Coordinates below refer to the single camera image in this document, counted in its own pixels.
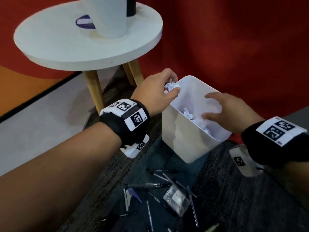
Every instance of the black cable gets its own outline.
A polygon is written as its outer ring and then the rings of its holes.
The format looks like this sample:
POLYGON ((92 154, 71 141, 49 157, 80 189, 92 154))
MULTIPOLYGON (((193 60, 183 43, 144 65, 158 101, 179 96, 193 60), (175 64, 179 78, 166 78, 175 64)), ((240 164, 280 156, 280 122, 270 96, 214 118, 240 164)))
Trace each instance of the black cable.
POLYGON ((305 212, 308 214, 309 216, 309 211, 303 206, 303 204, 301 202, 299 202, 298 199, 296 199, 296 197, 291 193, 289 192, 272 174, 270 174, 267 170, 263 169, 263 168, 258 168, 257 167, 257 170, 263 170, 268 176, 270 176, 270 178, 272 180, 274 180, 285 192, 287 192, 291 197, 292 199, 303 209, 305 210, 305 212))

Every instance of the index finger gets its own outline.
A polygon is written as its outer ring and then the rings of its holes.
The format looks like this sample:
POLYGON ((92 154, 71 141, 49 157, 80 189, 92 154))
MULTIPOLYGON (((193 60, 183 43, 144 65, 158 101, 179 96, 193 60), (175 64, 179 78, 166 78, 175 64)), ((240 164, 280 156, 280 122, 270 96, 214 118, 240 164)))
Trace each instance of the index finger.
POLYGON ((178 81, 178 77, 177 77, 176 73, 173 72, 172 69, 170 69, 170 68, 165 68, 161 72, 161 76, 163 77, 164 83, 168 82, 169 79, 172 79, 172 81, 174 81, 174 82, 178 81))
POLYGON ((224 94, 219 93, 219 92, 207 93, 205 95, 205 98, 213 98, 213 99, 217 100, 220 104, 223 102, 224 97, 225 97, 224 94))

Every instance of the dark carpet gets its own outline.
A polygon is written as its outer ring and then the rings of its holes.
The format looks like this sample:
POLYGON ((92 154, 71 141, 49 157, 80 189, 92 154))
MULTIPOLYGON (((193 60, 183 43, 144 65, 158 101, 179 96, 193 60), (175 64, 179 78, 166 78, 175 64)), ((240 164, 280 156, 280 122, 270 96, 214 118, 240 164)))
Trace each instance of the dark carpet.
MULTIPOLYGON (((105 104, 129 98, 133 90, 125 76, 114 79, 104 91, 105 104)), ((96 122, 98 114, 94 110, 85 127, 96 122)), ((269 176, 246 178, 241 175, 228 152, 233 143, 226 141, 194 163, 185 164, 161 140, 161 116, 151 119, 147 133, 150 140, 136 158, 129 159, 121 151, 114 155, 59 232, 104 229, 98 223, 100 216, 125 212, 123 184, 161 182, 146 173, 146 168, 176 168, 181 170, 175 176, 178 181, 185 185, 194 183, 192 191, 199 197, 194 200, 201 228, 219 223, 216 231, 309 231, 308 215, 269 176)), ((153 193, 162 197, 165 191, 153 193)), ((144 201, 143 193, 139 195, 144 201)), ((195 231, 191 208, 183 218, 176 220, 152 199, 149 202, 155 231, 166 231, 165 227, 172 227, 174 222, 179 232, 195 231)), ((145 203, 132 199, 131 204, 130 210, 139 213, 118 220, 112 231, 145 231, 145 222, 148 222, 145 203)))

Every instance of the white floor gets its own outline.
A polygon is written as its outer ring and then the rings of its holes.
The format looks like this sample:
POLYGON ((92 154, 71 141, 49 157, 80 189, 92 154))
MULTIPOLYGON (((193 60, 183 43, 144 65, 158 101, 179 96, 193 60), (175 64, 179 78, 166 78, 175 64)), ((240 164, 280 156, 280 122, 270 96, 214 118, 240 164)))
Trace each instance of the white floor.
MULTIPOLYGON (((98 71, 102 88, 116 71, 98 71)), ((82 131, 93 107, 81 74, 0 123, 0 176, 82 131)))

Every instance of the black and white square marker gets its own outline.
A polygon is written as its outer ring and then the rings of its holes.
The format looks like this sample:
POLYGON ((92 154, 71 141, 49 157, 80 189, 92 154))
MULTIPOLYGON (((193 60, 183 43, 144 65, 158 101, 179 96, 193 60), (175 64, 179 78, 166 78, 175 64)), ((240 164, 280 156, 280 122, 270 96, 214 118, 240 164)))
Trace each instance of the black and white square marker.
POLYGON ((280 128, 285 129, 286 131, 289 131, 289 130, 295 128, 294 125, 291 125, 291 124, 289 124, 288 122, 285 122, 285 121, 283 121, 283 120, 282 120, 282 121, 279 121, 279 122, 277 122, 277 123, 275 123, 275 125, 279 126, 280 128))
POLYGON ((237 164, 237 166, 245 166, 246 165, 244 163, 243 159, 240 156, 234 157, 233 159, 235 160, 235 163, 237 164))
POLYGON ((115 106, 117 106, 119 103, 120 103, 120 102, 115 102, 115 103, 113 103, 112 105, 110 105, 109 107, 115 107, 115 106))
POLYGON ((117 105, 116 108, 122 110, 122 111, 126 111, 127 109, 129 109, 130 107, 132 107, 131 105, 122 102, 121 104, 117 105))
POLYGON ((285 134, 285 132, 272 125, 268 129, 266 129, 265 132, 263 132, 263 134, 269 137, 271 140, 276 141, 280 137, 282 137, 285 134))
POLYGON ((143 119, 142 119, 141 114, 139 112, 132 115, 131 120, 132 120, 133 124, 135 125, 135 127, 139 126, 143 122, 143 119))
POLYGON ((144 143, 144 142, 141 142, 141 143, 137 146, 137 149, 138 149, 138 150, 141 150, 144 146, 145 146, 145 143, 144 143))

